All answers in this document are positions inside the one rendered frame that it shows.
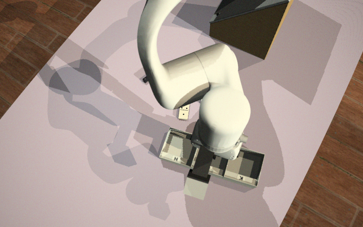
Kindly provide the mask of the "beige domino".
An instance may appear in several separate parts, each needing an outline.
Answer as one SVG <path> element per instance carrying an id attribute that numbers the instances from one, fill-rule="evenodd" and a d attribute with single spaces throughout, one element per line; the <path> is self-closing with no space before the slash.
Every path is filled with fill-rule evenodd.
<path id="1" fill-rule="evenodd" d="M 189 112 L 189 104 L 183 106 L 179 109 L 179 118 L 178 119 L 188 119 L 188 112 Z"/>

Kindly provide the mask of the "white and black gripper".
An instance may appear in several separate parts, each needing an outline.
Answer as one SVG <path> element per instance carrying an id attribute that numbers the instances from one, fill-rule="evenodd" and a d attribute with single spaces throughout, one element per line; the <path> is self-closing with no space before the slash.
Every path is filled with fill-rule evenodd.
<path id="1" fill-rule="evenodd" d="M 204 146 L 200 139 L 199 139 L 199 135 L 198 135 L 198 126 L 199 126 L 199 119 L 198 121 L 196 122 L 195 126 L 194 126 L 194 130 L 192 132 L 192 136 L 190 138 L 191 140 L 191 144 L 194 146 L 194 147 L 197 147 L 197 148 L 200 148 L 200 146 Z M 224 151 L 224 152 L 214 152 L 212 150 L 209 150 L 208 148 L 205 148 L 208 149 L 209 151 L 212 151 L 214 152 L 214 157 L 213 159 L 215 160 L 215 157 L 218 156 L 218 157 L 223 157 L 225 159 L 229 159 L 229 160 L 235 160 L 236 157 L 238 158 L 239 154 L 240 154 L 240 148 L 242 146 L 242 142 L 239 142 L 238 145 L 234 145 L 231 149 L 227 150 L 227 151 Z"/>

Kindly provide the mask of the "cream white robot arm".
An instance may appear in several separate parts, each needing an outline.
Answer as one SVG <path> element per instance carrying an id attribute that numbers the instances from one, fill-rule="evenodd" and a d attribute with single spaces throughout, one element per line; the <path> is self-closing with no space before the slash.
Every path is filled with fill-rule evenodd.
<path id="1" fill-rule="evenodd" d="M 202 100 L 198 135 L 214 152 L 224 152 L 239 142 L 250 118 L 250 104 L 243 93 L 234 52 L 223 43 L 204 47 L 161 64 L 157 36 L 167 15 L 181 0 L 146 0 L 138 25 L 139 57 L 157 102 L 178 109 Z M 204 200 L 214 152 L 200 146 L 183 194 Z"/>

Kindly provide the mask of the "beige three-compartment bin rack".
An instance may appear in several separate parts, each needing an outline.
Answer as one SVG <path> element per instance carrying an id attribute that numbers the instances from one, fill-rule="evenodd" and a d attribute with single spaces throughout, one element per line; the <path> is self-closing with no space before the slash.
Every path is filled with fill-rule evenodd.
<path id="1" fill-rule="evenodd" d="M 159 158 L 185 168 L 193 169 L 199 148 L 191 144 L 192 134 L 170 127 Z M 250 188 L 256 188 L 265 154 L 240 148 L 235 160 L 216 156 L 212 160 L 209 175 Z"/>

